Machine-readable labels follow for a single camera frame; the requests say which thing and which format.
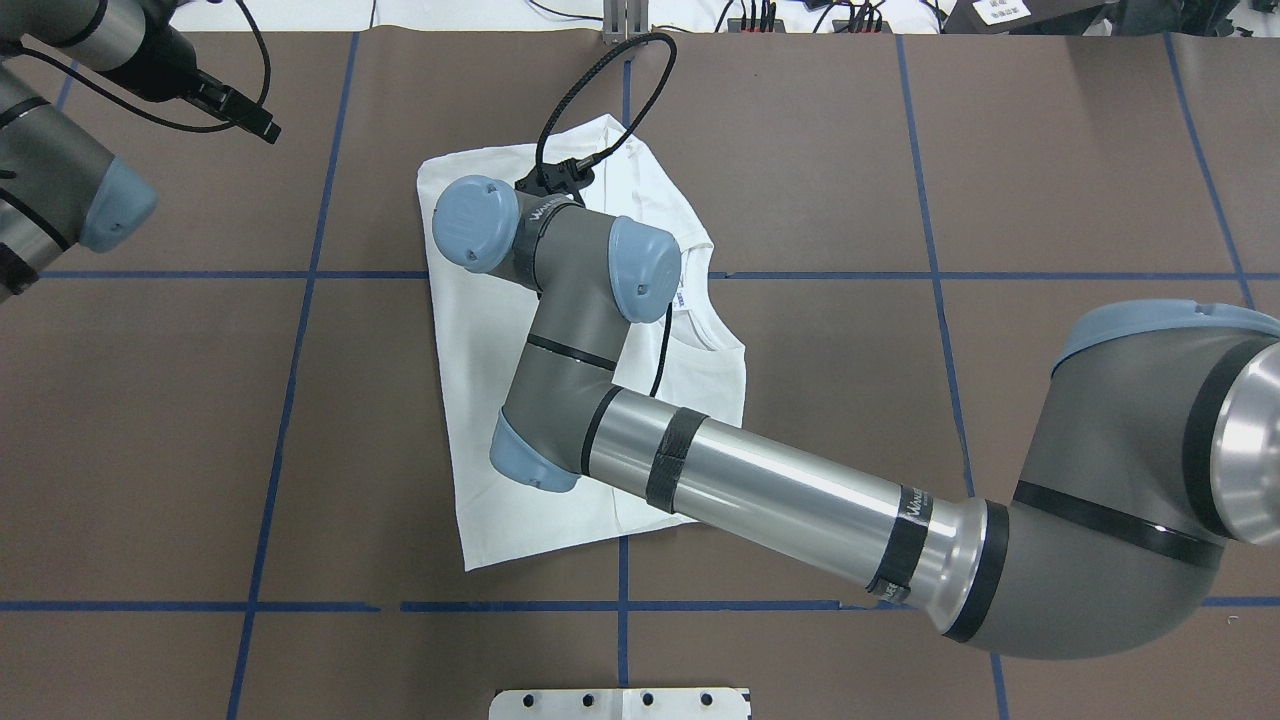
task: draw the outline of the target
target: gray robot arm segment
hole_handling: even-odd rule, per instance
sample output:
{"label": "gray robot arm segment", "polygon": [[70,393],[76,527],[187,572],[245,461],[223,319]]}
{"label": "gray robot arm segment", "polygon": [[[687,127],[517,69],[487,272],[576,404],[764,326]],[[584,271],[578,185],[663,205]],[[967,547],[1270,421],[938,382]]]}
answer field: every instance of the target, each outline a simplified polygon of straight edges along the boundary
{"label": "gray robot arm segment", "polygon": [[[563,209],[538,213],[544,202]],[[1091,314],[1055,369],[1012,502],[951,503],[613,387],[628,320],[603,279],[609,220],[475,177],[442,195],[433,220],[445,256],[543,291],[494,447],[515,434],[562,480],[590,475],[919,606],[948,638],[1042,659],[1162,635],[1207,594],[1226,528],[1280,534],[1267,534],[1280,528],[1275,512],[1253,503],[1245,518],[1222,501],[1243,484],[1276,505],[1270,465],[1236,471],[1235,486],[1210,469],[1231,427],[1224,396],[1240,397],[1245,378],[1280,377],[1274,319],[1189,301]],[[1280,406],[1280,392],[1263,405]],[[547,477],[527,455],[493,459],[512,479]]]}

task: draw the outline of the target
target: cable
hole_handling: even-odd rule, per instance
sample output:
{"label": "cable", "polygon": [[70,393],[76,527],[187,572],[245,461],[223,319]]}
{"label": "cable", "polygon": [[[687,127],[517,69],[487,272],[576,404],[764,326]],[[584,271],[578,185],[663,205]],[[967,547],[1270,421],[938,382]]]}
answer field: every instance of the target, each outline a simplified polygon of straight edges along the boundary
{"label": "cable", "polygon": [[[266,50],[266,41],[262,40],[262,32],[257,28],[257,23],[253,22],[253,15],[248,12],[248,6],[244,5],[244,0],[236,0],[236,4],[239,5],[241,12],[244,13],[244,19],[248,20],[248,27],[250,27],[251,31],[253,31],[253,38],[257,41],[257,47],[259,47],[259,50],[262,54],[262,90],[261,90],[261,92],[259,92],[259,96],[257,96],[257,105],[259,105],[259,108],[261,108],[262,104],[266,101],[268,92],[271,88],[271,58],[270,58],[270,54]],[[51,56],[49,56],[49,55],[38,51],[38,50],[32,50],[32,49],[29,49],[29,47],[27,47],[24,45],[20,45],[20,44],[14,44],[14,51],[17,51],[20,55],[27,55],[28,58],[35,58],[36,60],[40,60],[40,61],[46,63],[49,65],[52,65],[54,68],[58,68],[63,73],[65,73],[65,74],[76,78],[82,85],[84,85],[86,87],[88,87],[93,92],[101,95],[102,97],[110,100],[115,105],[119,105],[120,108],[128,110],[129,113],[133,113],[134,115],[137,115],[137,117],[140,117],[140,118],[142,118],[145,120],[150,120],[150,122],[152,122],[152,123],[155,123],[157,126],[164,126],[166,128],[172,128],[172,129],[177,129],[177,131],[182,131],[182,132],[192,132],[192,133],[221,132],[224,129],[236,127],[234,122],[225,122],[225,123],[216,124],[216,126],[187,126],[187,124],[182,124],[182,123],[175,123],[173,120],[161,118],[159,115],[154,115],[154,114],[143,110],[142,108],[138,108],[137,105],[131,104],[128,100],[124,100],[124,99],[119,97],[118,95],[113,94],[111,91],[109,91],[109,90],[104,88],[102,86],[97,85],[96,82],[88,79],[87,77],[84,77],[83,74],[81,74],[79,72],[77,72],[74,68],[72,68],[72,67],[69,67],[69,65],[59,61],[56,58],[51,58]]]}
{"label": "cable", "polygon": [[[724,3],[724,9],[721,10],[721,19],[716,20],[716,29],[713,29],[712,32],[719,32],[719,26],[724,24],[724,18],[728,17],[728,9],[732,8],[732,6],[733,6],[733,0],[728,0],[728,3]],[[742,18],[744,19],[746,18],[746,5],[745,4],[742,5]]]}
{"label": "cable", "polygon": [[947,14],[942,12],[940,0],[933,0],[932,4],[929,0],[920,0],[920,3],[924,3],[925,8],[933,10],[933,19],[938,20],[938,35],[942,35],[942,20],[947,19]]}
{"label": "cable", "polygon": [[550,13],[553,15],[559,15],[562,18],[568,18],[571,20],[599,20],[602,23],[604,22],[604,18],[595,17],[595,15],[579,15],[579,14],[575,14],[575,13],[562,13],[559,10],[553,10],[553,9],[548,8],[547,5],[543,5],[541,3],[538,3],[536,0],[525,0],[525,3],[529,3],[530,5],[532,5],[534,8],[538,8],[539,10],[541,10],[544,13]]}
{"label": "cable", "polygon": [[617,46],[613,47],[613,50],[609,50],[603,58],[596,60],[596,63],[591,65],[591,68],[588,69],[586,73],[584,73],[582,77],[577,79],[577,82],[573,83],[573,87],[568,88],[568,92],[564,94],[564,97],[561,97],[559,104],[557,104],[556,109],[552,110],[552,115],[547,118],[547,124],[543,127],[541,135],[538,136],[538,147],[534,151],[534,170],[538,174],[538,184],[540,187],[544,188],[548,187],[547,164],[543,161],[543,154],[547,150],[547,141],[552,136],[552,129],[556,128],[556,122],[559,120],[559,117],[568,108],[570,102],[572,102],[573,99],[577,97],[577,94],[581,92],[582,88],[586,87],[588,83],[590,83],[595,78],[595,76],[600,74],[600,72],[604,70],[604,68],[609,63],[612,63],[613,60],[616,60],[618,56],[621,56],[627,50],[631,50],[632,47],[654,41],[666,44],[667,47],[671,49],[671,55],[667,58],[667,67],[662,70],[662,77],[658,78],[658,86],[653,88],[653,95],[649,96],[649,100],[645,101],[644,108],[640,108],[640,111],[636,113],[635,118],[632,118],[631,124],[627,126],[627,129],[626,132],[622,133],[622,137],[620,137],[617,142],[602,150],[600,152],[596,152],[581,160],[579,163],[579,170],[585,172],[600,164],[605,158],[613,155],[618,150],[618,147],[622,147],[622,143],[626,142],[627,138],[631,137],[631,133],[636,131],[636,128],[640,126],[640,122],[644,120],[645,115],[649,114],[649,110],[653,108],[654,102],[658,101],[658,96],[662,95],[662,90],[667,86],[667,79],[671,78],[671,70],[676,68],[676,41],[664,32],[646,32],[644,35],[637,35],[625,42],[618,44]]}
{"label": "cable", "polygon": [[658,386],[662,384],[662,372],[667,368],[667,346],[671,343],[671,319],[675,315],[675,304],[667,304],[667,324],[662,327],[662,350],[658,351],[658,370],[654,372],[653,389],[649,397],[658,397]]}
{"label": "cable", "polygon": [[847,0],[836,0],[831,5],[827,5],[827,9],[822,12],[822,15],[818,15],[818,24],[813,26],[813,32],[818,32],[819,29],[822,29],[823,20],[827,19],[827,15],[829,15],[831,12],[835,10],[837,5],[849,5],[850,8],[852,6],[852,4],[849,3]]}

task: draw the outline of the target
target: white bracket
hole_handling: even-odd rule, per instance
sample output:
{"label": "white bracket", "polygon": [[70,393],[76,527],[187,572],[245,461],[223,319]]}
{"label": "white bracket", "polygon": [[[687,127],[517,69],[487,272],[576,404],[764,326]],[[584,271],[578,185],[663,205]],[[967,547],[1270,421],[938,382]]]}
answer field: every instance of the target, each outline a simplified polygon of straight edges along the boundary
{"label": "white bracket", "polygon": [[751,720],[742,688],[504,691],[489,720]]}

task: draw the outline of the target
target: blue tape line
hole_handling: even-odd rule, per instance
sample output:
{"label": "blue tape line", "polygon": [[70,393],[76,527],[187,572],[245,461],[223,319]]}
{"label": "blue tape line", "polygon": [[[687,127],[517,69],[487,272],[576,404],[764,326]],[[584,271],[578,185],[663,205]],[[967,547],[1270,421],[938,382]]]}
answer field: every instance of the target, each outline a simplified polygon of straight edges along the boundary
{"label": "blue tape line", "polygon": [[6,600],[0,612],[244,612],[247,602]]}
{"label": "blue tape line", "polygon": [[991,676],[996,680],[996,710],[1000,720],[1009,720],[1009,693],[1005,692],[1005,664],[995,652],[991,653]]}
{"label": "blue tape line", "polygon": [[259,602],[255,612],[381,612],[365,602]]}
{"label": "blue tape line", "polygon": [[[631,124],[631,60],[622,63],[622,124]],[[618,538],[618,687],[631,685],[628,601],[631,600],[631,538]]]}
{"label": "blue tape line", "polygon": [[632,612],[870,612],[914,610],[878,602],[872,607],[842,605],[837,600],[632,600]]}
{"label": "blue tape line", "polygon": [[618,687],[631,685],[628,618],[631,603],[631,538],[618,538]]}
{"label": "blue tape line", "polygon": [[306,270],[47,270],[40,279],[68,281],[301,281]]}
{"label": "blue tape line", "polygon": [[[1280,273],[1271,273],[1280,278]],[[710,272],[713,281],[1234,281],[1235,273],[1051,273],[1051,272],[982,272],[982,270],[748,270],[737,273]]]}
{"label": "blue tape line", "polygon": [[960,406],[960,383],[956,379],[955,356],[951,351],[951,328],[947,324],[946,300],[942,296],[942,273],[938,268],[938,250],[933,241],[933,219],[929,213],[929,197],[924,187],[924,164],[920,160],[920,138],[915,127],[915,108],[911,104],[911,79],[906,69],[906,45],[901,35],[895,35],[897,44],[897,67],[902,78],[902,102],[906,106],[906,131],[911,140],[911,163],[915,165],[915,188],[920,197],[920,220],[924,225],[924,245],[929,254],[929,273],[933,281],[933,305],[938,314],[938,329],[942,333],[942,357],[947,366],[947,387],[951,391],[951,415],[956,433],[960,437],[960,456],[964,460],[964,484],[969,497],[977,492],[973,486],[973,465],[969,461],[969,437],[964,429],[964,410]]}
{"label": "blue tape line", "polygon": [[351,99],[351,79],[356,68],[356,50],[360,47],[360,33],[351,33],[351,46],[347,51],[347,72],[342,85],[342,97],[338,101],[338,119],[333,131],[333,145],[329,149],[329,169],[325,173],[324,193],[320,199],[320,217],[316,219],[315,241],[311,245],[311,264],[307,268],[307,287],[302,293],[302,310],[298,316],[298,332],[293,340],[293,357],[289,360],[289,379],[284,388],[284,407],[280,411],[280,427],[275,436],[275,455],[271,460],[271,477],[266,486],[266,501],[262,505],[262,524],[257,534],[257,551],[253,556],[253,571],[250,578],[248,609],[244,611],[244,625],[241,629],[239,652],[236,656],[236,674],[232,679],[230,698],[227,701],[227,720],[236,720],[239,712],[241,691],[244,687],[244,667],[248,665],[250,644],[253,639],[253,620],[257,612],[257,598],[262,588],[262,566],[266,564],[266,548],[271,538],[271,519],[275,514],[275,497],[280,486],[280,468],[284,462],[284,438],[289,430],[293,414],[293,398],[298,380],[298,360],[302,357],[302,342],[307,334],[307,320],[311,316],[311,299],[315,295],[316,270],[320,265],[320,251],[324,246],[324,229],[329,215],[329,201],[333,197],[333,178],[338,170],[338,154],[342,149],[342,128],[347,117],[347,102]]}
{"label": "blue tape line", "polygon": [[631,60],[622,63],[622,124],[631,124]]}
{"label": "blue tape line", "polygon": [[616,612],[612,600],[402,602],[401,612]]}
{"label": "blue tape line", "polygon": [[[982,272],[982,270],[941,270],[937,275],[943,281],[1188,281],[1213,282],[1235,281],[1235,273],[1050,273],[1050,272]],[[308,270],[46,270],[41,279],[64,281],[115,281],[115,279],[243,279],[243,281],[301,281],[311,277]],[[321,281],[378,281],[404,279],[426,281],[426,270],[316,270]],[[820,272],[820,270],[745,270],[709,272],[713,281],[929,281],[934,273],[913,270],[860,270],[860,272]],[[1245,273],[1252,281],[1280,281],[1280,273]]]}
{"label": "blue tape line", "polygon": [[878,602],[872,607],[836,600],[531,600],[476,602],[402,602],[401,612],[873,612],[914,610]]}
{"label": "blue tape line", "polygon": [[[72,60],[72,64],[69,67],[73,70],[78,70],[79,69],[79,60]],[[72,78],[72,76],[67,76],[65,78],[63,78],[63,88],[61,88],[61,91],[58,92],[58,104],[54,105],[55,108],[58,108],[59,110],[61,110],[63,108],[67,106],[67,97],[70,96],[72,87],[76,83],[74,83],[74,79]]]}
{"label": "blue tape line", "polygon": [[[116,601],[116,600],[5,600],[0,612],[244,612],[248,602]],[[1280,596],[1220,596],[1204,598],[1203,607],[1280,607]],[[402,602],[401,612],[616,612],[612,600]],[[908,610],[906,605],[878,602],[872,607],[842,605],[835,600],[631,600],[628,612],[877,612]],[[255,605],[256,612],[381,612],[365,602],[282,602]]]}
{"label": "blue tape line", "polygon": [[1222,241],[1226,242],[1226,254],[1231,256],[1231,266],[1235,268],[1235,278],[1240,283],[1240,293],[1244,296],[1244,304],[1253,309],[1253,292],[1249,290],[1249,281],[1244,275],[1244,264],[1240,263],[1235,238],[1231,237],[1231,227],[1226,223],[1226,213],[1222,211],[1222,201],[1217,195],[1213,174],[1208,169],[1208,160],[1204,158],[1204,147],[1201,146],[1199,133],[1196,131],[1196,119],[1192,118],[1192,109],[1187,102],[1187,91],[1183,87],[1183,73],[1178,69],[1174,36],[1169,32],[1165,33],[1165,54],[1169,55],[1169,69],[1174,76],[1174,90],[1178,91],[1178,104],[1183,109],[1183,119],[1187,122],[1187,133],[1192,138],[1192,149],[1196,150],[1196,161],[1199,163],[1201,174],[1204,177],[1204,187],[1208,190],[1210,202],[1213,204],[1213,214],[1217,217],[1217,227],[1222,231]]}
{"label": "blue tape line", "polygon": [[1280,597],[1206,597],[1204,607],[1280,607]]}
{"label": "blue tape line", "polygon": [[49,270],[41,279],[86,281],[425,281],[426,270]]}

